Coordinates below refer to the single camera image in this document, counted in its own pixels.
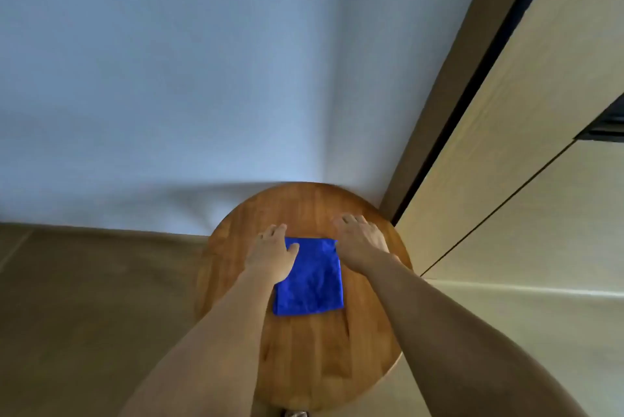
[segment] folded blue cloth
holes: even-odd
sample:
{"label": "folded blue cloth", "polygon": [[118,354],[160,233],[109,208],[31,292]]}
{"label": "folded blue cloth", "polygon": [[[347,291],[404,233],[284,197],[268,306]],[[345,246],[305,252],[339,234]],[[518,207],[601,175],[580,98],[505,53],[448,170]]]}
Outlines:
{"label": "folded blue cloth", "polygon": [[343,308],[343,283],[336,240],[286,238],[286,247],[299,243],[299,254],[286,279],[275,285],[273,313],[306,315]]}

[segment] round wooden table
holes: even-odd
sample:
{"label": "round wooden table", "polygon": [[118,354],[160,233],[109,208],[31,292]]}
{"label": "round wooden table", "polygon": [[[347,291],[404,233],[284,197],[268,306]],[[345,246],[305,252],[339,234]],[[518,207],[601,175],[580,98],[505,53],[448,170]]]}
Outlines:
{"label": "round wooden table", "polygon": [[[366,200],[333,185],[282,184],[238,205],[208,239],[197,278],[197,319],[234,284],[258,232],[285,223],[287,236],[335,238],[331,219],[343,212],[377,224],[390,251],[411,268],[399,235]],[[368,280],[344,264],[341,270],[342,310],[276,317],[271,297],[260,345],[257,398],[291,410],[340,406],[379,381],[401,356]]]}

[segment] person's left hand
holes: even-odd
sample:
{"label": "person's left hand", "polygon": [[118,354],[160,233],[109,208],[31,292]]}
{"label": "person's left hand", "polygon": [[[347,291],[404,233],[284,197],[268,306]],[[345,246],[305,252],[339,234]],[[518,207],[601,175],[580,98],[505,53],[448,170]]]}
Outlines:
{"label": "person's left hand", "polygon": [[245,268],[266,275],[274,284],[283,281],[293,268],[299,245],[293,243],[286,249],[286,225],[271,225],[259,234],[249,250]]}

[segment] bare arm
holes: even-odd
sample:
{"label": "bare arm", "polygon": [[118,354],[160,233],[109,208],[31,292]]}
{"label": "bare arm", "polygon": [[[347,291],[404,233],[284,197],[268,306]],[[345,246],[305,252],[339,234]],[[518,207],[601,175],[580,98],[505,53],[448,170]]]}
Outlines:
{"label": "bare arm", "polygon": [[369,279],[433,417],[586,416],[517,344],[387,252],[363,216],[334,223],[339,258]]}
{"label": "bare arm", "polygon": [[158,363],[121,417],[250,415],[267,303],[299,251],[286,251],[285,232],[272,225],[258,236],[232,289]]}

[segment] person's right arm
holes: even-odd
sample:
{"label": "person's right arm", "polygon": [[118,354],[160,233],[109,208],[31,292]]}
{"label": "person's right arm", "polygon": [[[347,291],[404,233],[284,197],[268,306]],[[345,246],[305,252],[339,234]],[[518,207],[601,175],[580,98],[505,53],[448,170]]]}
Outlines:
{"label": "person's right arm", "polygon": [[586,417],[504,334],[406,268],[363,216],[334,221],[341,261],[366,276],[433,417]]}

